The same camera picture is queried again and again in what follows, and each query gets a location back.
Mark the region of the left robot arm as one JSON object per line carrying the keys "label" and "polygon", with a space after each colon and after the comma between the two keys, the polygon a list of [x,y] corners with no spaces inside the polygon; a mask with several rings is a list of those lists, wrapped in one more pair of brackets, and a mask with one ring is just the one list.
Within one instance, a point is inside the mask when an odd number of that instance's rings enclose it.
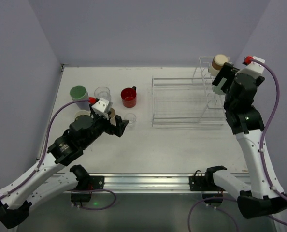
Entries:
{"label": "left robot arm", "polygon": [[8,229],[27,219],[30,211],[42,202],[68,190],[86,191],[89,174],[81,165],[74,165],[57,180],[50,177],[83,155],[103,133],[121,137],[128,120],[115,116],[115,124],[101,116],[79,116],[63,135],[49,146],[43,160],[10,185],[0,189],[0,222]]}

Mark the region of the beige cup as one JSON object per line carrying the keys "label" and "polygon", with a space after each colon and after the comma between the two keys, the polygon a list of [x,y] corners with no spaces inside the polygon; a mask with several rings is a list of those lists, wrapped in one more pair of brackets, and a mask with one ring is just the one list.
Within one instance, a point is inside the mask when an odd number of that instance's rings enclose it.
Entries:
{"label": "beige cup", "polygon": [[110,123],[115,126],[116,122],[115,122],[115,110],[114,110],[114,108],[110,109],[109,119],[110,119]]}

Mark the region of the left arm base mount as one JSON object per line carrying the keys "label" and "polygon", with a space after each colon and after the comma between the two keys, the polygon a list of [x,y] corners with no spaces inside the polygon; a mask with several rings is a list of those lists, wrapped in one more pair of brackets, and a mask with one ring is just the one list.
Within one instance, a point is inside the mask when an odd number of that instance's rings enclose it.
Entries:
{"label": "left arm base mount", "polygon": [[77,185],[74,190],[87,191],[103,189],[104,176],[92,176],[81,165],[72,166],[70,172],[76,176]]}

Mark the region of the lavender cup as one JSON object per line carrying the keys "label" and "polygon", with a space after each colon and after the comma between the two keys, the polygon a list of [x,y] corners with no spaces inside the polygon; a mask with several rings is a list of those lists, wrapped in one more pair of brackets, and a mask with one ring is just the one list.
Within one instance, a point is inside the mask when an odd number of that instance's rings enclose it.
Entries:
{"label": "lavender cup", "polygon": [[88,101],[79,101],[76,103],[76,105],[79,107],[81,110],[87,110],[89,111],[89,102]]}

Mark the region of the clear glass front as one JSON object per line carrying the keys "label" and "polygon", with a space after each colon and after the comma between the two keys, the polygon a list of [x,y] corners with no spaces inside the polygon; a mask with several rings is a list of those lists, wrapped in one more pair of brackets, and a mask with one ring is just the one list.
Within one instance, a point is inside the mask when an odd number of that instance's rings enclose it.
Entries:
{"label": "clear glass front", "polygon": [[111,92],[107,87],[98,87],[97,89],[95,89],[94,96],[98,99],[104,98],[108,101],[111,101]]}

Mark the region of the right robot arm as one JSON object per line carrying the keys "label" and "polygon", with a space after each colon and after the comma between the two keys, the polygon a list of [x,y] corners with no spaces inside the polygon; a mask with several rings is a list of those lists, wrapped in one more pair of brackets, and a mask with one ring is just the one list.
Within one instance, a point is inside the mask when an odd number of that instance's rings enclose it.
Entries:
{"label": "right robot arm", "polygon": [[218,186],[238,203],[244,218],[257,218],[287,209],[287,194],[279,183],[265,141],[268,123],[253,106],[258,87],[265,80],[265,64],[253,58],[244,69],[225,63],[213,81],[225,93],[226,121],[238,141],[249,170],[250,185],[232,175],[224,166],[210,167],[206,183]]}

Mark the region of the red mug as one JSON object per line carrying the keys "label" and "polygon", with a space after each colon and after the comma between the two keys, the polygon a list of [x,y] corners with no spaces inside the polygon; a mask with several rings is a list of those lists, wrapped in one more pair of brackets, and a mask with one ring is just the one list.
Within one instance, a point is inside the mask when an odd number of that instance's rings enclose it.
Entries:
{"label": "red mug", "polygon": [[137,87],[128,87],[121,91],[120,93],[123,105],[126,108],[132,108],[137,103]]}

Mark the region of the tall light green cup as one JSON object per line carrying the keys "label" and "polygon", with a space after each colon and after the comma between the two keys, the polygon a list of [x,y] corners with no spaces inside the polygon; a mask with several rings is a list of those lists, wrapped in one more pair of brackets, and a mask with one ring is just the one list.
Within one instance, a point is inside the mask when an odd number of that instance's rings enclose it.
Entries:
{"label": "tall light green cup", "polygon": [[223,87],[223,85],[225,84],[226,82],[226,78],[222,78],[220,80],[220,82],[218,83],[218,85],[214,85],[214,82],[215,82],[216,78],[214,79],[213,81],[213,86],[212,86],[212,90],[215,94],[219,95],[219,96],[223,96],[225,95],[225,93],[223,92],[223,90],[221,89]]}

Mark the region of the brown and cream cup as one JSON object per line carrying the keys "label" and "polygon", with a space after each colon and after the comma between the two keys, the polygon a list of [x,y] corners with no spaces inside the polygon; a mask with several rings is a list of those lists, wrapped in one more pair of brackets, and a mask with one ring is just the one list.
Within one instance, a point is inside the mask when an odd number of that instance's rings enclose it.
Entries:
{"label": "brown and cream cup", "polygon": [[222,69],[223,65],[225,63],[228,63],[230,61],[230,58],[223,55],[223,54],[217,54],[214,56],[212,63],[210,64],[208,68],[208,72],[212,76],[217,76],[219,71]]}

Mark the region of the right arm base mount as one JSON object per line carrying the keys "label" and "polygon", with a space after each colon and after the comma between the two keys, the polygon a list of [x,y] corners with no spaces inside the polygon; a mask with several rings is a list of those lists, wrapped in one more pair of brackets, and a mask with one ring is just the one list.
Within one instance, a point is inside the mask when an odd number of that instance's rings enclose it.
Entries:
{"label": "right arm base mount", "polygon": [[203,174],[197,170],[193,175],[188,177],[190,191],[219,191],[223,190],[217,186],[213,180],[213,173],[216,171],[227,170],[224,166],[214,166],[206,169]]}

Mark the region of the clear glass rack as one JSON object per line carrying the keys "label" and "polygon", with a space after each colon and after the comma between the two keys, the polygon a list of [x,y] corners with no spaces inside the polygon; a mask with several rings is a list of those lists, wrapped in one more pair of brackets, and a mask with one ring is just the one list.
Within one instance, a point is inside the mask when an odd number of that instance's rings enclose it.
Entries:
{"label": "clear glass rack", "polygon": [[124,116],[124,119],[129,121],[128,122],[128,127],[133,127],[135,125],[135,123],[136,123],[137,117],[133,113],[127,113]]}

